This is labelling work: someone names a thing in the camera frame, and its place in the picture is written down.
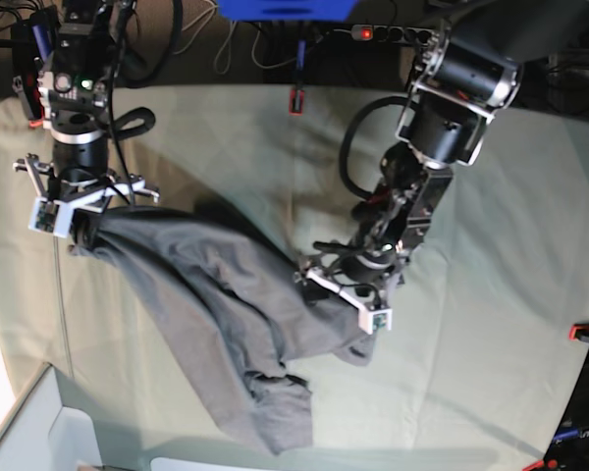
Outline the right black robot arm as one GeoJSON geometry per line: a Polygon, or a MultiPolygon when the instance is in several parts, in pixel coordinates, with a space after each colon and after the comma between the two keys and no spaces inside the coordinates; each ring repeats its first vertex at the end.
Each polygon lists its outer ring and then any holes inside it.
{"type": "Polygon", "coordinates": [[[116,83],[136,89],[158,78],[179,41],[182,2],[172,4],[168,43],[154,67],[143,77],[130,71],[132,51],[127,28],[133,1],[67,1],[56,43],[41,68],[37,89],[43,111],[42,126],[53,140],[48,163],[35,154],[14,163],[27,172],[35,199],[28,227],[55,238],[67,238],[82,216],[103,214],[115,197],[133,205],[138,196],[157,201],[160,192],[126,165],[115,172],[109,151],[122,141],[149,132],[156,123],[146,107],[118,116],[114,112],[116,83]]]}

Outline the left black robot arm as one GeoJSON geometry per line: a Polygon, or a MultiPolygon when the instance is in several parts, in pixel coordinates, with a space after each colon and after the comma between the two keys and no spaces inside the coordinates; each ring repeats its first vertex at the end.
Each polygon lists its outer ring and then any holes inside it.
{"type": "Polygon", "coordinates": [[[418,54],[405,96],[369,103],[353,117],[339,151],[339,175],[359,199],[358,229],[328,268],[356,285],[379,288],[401,273],[429,228],[433,197],[451,165],[472,165],[487,128],[518,93],[524,66],[564,47],[589,27],[589,1],[478,1],[446,23],[418,54]],[[397,143],[380,162],[374,190],[348,174],[355,133],[370,113],[402,108],[397,143]]]}

